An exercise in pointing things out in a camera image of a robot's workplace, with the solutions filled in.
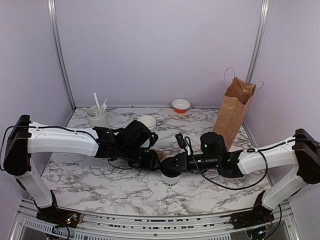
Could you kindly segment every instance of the black bracket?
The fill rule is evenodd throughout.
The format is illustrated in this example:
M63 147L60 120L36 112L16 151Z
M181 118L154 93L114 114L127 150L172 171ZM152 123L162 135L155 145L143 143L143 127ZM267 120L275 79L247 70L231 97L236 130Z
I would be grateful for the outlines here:
M262 197L265 192L262 191L258 195L252 210L231 214L230 223L234 229L248 228L275 220L272 210L262 206Z
M300 128L295 131L295 145L293 146L299 163L297 175L307 184L320 183L320 146L309 140L314 140L306 130Z
M217 171L225 178L241 178L244 175L238 167L239 155L242 150L228 152L222 135L207 132L200 137L204 159L217 159Z
M187 153L178 153L175 156L167 157L160 166L161 172L167 177L174 178L180 175L180 172L187 170Z
M158 154L149 150L158 135L151 132L143 123L133 120L125 128L109 129L94 127L99 147L95 158L109 158L110 161L124 159L130 167L142 170L155 171L159 169ZM142 145L149 140L148 147Z
M25 128L13 128L7 139L3 167L10 175L21 176L26 172L31 171L29 161L31 155L28 154L30 123L29 115L21 115L15 125L24 126Z
M78 223L81 221L83 215L76 211L61 209L57 205L57 200L55 194L51 190L52 195L52 205L39 208L34 202L36 208L38 209L38 213L36 214L36 218L53 223L53 224L63 224L64 226L68 226L70 228L76 228Z

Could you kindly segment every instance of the aluminum frame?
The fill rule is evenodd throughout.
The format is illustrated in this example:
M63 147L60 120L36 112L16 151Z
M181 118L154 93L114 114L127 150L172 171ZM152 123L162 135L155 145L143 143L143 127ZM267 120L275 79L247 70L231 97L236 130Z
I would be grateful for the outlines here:
M59 68L62 75L63 85L66 91L69 105L72 109L72 112L74 112L76 110L76 103L71 91L69 77L67 74L66 64L63 56L62 47L61 47L55 0L48 0L48 9L49 9L51 29L53 33L53 39L54 39L54 46L55 46L55 50L58 58Z
M251 83L254 77L256 64L258 61L258 56L261 51L262 43L265 36L267 17L269 11L270 0L262 0L260 19L258 23L258 30L256 33L255 44L253 48L253 53L251 57L251 62L249 65L248 73L246 75L245 81Z

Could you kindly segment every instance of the plastic spoon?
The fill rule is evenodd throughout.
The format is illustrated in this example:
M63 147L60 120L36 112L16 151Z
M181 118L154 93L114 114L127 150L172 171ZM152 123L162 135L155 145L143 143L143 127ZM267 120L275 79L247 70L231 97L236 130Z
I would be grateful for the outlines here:
M100 105L99 105L99 101L98 101L98 98L97 98L97 94L94 92L93 96L94 96L96 107L98 108L98 110L100 110Z
M107 105L106 105L107 100L108 100L108 98L106 98L106 99L104 100L104 102L103 102L103 104L102 104L102 106L101 106L101 109L99 110L99 115L103 114L104 110L106 110L106 108L107 108Z

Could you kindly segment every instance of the white robot arm segment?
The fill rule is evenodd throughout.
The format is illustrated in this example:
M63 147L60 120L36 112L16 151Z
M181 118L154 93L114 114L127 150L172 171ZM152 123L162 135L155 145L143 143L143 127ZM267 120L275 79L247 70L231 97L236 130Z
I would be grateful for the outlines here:
M280 143L286 142L286 144L279 145L278 147L270 150L263 151L263 154L267 160L268 168L275 168L283 165L296 165L298 164L293 146L295 145L294 137L285 139L284 141L265 146L261 149L269 149ZM239 163L237 164L242 174L250 174L255 171L266 169L266 163L260 153L243 151L239 155Z
M278 181L272 188L265 191L262 197L262 206L273 210L284 200L309 185L301 176L298 176L299 166L296 164L288 174Z
M14 176L23 188L32 196L34 202L40 209L52 206L53 198L49 188L45 185L39 172L37 171L34 161L30 158L31 171L23 175Z
M73 153L87 156L95 156L99 145L90 135L81 133L85 131L94 138L98 138L97 132L92 128L39 128L47 127L38 122L32 122L29 128L31 137L28 139L28 153Z

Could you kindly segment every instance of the paper bag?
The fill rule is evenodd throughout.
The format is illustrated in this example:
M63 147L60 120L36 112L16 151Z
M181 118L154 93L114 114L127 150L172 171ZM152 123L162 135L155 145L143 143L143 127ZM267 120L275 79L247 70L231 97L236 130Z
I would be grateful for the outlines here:
M255 84L235 77L224 94L213 132L224 137L227 150L239 132L255 90Z

